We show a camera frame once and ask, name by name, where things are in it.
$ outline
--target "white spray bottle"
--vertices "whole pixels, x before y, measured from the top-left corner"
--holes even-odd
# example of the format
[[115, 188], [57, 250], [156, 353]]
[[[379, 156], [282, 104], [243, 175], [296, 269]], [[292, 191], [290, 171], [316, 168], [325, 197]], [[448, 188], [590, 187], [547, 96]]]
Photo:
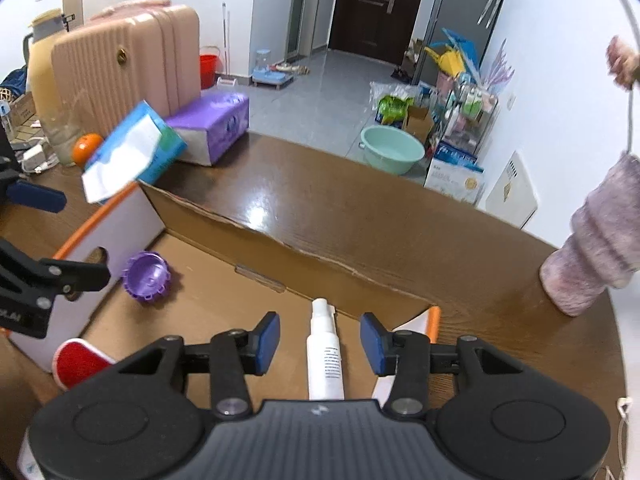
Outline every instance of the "white spray bottle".
[[344, 399], [340, 341], [335, 331], [335, 308], [324, 298], [311, 303], [311, 335], [306, 338], [309, 399]]

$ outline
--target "red bucket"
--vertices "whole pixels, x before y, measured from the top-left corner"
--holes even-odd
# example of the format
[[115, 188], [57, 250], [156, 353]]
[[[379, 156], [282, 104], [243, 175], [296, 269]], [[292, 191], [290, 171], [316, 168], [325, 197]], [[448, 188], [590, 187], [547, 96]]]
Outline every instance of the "red bucket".
[[218, 56], [215, 54], [200, 54], [200, 89], [213, 86], [213, 78], [216, 75]]

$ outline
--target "screw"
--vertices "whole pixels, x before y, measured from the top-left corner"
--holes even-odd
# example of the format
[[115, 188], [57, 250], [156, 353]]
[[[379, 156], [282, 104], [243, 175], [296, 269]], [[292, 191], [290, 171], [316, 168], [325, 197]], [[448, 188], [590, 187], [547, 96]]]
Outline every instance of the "screw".
[[391, 403], [391, 409], [400, 415], [415, 415], [422, 411], [422, 403], [410, 397], [402, 397]]
[[116, 59], [118, 61], [118, 64], [120, 66], [123, 66], [127, 62], [127, 51], [123, 48], [119, 48]]
[[36, 300], [36, 305], [42, 310], [49, 310], [51, 308], [51, 301], [47, 298], [40, 297]]
[[216, 404], [216, 409], [223, 415], [240, 415], [249, 408], [249, 405], [245, 400], [238, 399], [237, 397], [229, 397], [228, 399], [222, 399]]

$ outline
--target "pink suitcase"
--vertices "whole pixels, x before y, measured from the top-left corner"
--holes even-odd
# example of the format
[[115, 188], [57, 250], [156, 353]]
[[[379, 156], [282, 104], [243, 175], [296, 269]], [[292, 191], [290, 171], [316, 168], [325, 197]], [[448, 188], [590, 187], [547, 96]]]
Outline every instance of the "pink suitcase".
[[200, 96], [198, 15], [166, 3], [110, 7], [53, 47], [60, 97], [72, 103], [86, 90], [102, 136], [142, 100], [167, 117]]

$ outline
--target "dark brown door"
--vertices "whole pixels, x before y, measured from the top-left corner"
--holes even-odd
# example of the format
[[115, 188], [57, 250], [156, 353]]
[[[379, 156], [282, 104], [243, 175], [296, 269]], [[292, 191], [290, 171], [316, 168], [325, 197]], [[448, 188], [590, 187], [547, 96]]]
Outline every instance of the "dark brown door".
[[402, 63], [420, 0], [337, 0], [329, 47]]

